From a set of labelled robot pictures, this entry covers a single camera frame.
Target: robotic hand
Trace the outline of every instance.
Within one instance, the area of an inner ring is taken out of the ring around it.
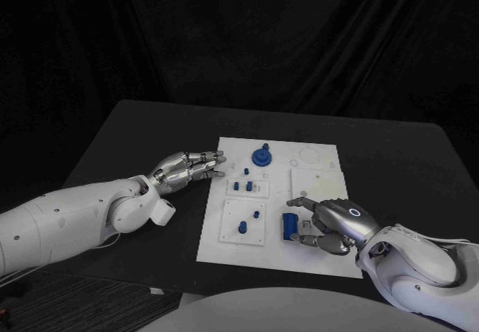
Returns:
[[[214,170],[222,154],[179,152],[147,176],[58,190],[0,214],[0,276],[71,258],[149,219],[166,225],[175,207],[162,196],[225,176]]]
[[[387,301],[400,309],[479,331],[479,247],[463,239],[434,239],[400,224],[381,229],[371,214],[349,200],[320,203],[300,197],[289,206],[313,212],[323,236],[291,240],[346,255],[356,246],[356,266],[368,272]],[[437,246],[434,242],[454,243]]]

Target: black table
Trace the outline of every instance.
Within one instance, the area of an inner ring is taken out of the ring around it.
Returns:
[[[434,124],[123,101],[98,132],[65,187],[147,174],[177,151],[209,151],[219,136],[333,144],[349,199],[382,226],[395,223],[431,237],[466,237],[478,220],[478,188]],[[364,279],[196,262],[209,182],[167,196],[176,214],[110,248],[51,264],[49,271],[113,279],[201,295],[242,288],[320,288],[382,301]]]

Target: black backdrop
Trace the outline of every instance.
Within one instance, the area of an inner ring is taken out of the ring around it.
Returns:
[[[478,182],[478,12],[469,0],[4,4],[0,210],[61,187],[123,99],[436,122]]]

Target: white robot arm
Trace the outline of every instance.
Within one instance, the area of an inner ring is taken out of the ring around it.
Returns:
[[[368,272],[387,301],[400,309],[479,331],[479,247],[463,239],[433,239],[397,224],[381,229],[349,200],[320,203],[300,197],[287,202],[313,212],[320,237],[291,240],[346,255],[356,246],[356,265]],[[454,243],[439,247],[431,241]]]
[[[166,225],[175,207],[162,196],[224,176],[212,170],[224,162],[222,151],[179,152],[147,176],[58,190],[0,214],[0,276],[71,258],[149,219]]]

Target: metallic robot hand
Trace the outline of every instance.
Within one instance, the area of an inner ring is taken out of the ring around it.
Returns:
[[[348,199],[328,200],[320,203],[299,197],[287,201],[289,206],[303,206],[313,212],[312,223],[325,236],[291,234],[291,240],[307,246],[320,247],[333,255],[346,255],[356,245],[364,248],[381,227],[368,211]]]
[[[166,157],[147,175],[160,196],[177,192],[190,180],[224,177],[214,167],[227,161],[222,151],[190,153],[177,152]]]

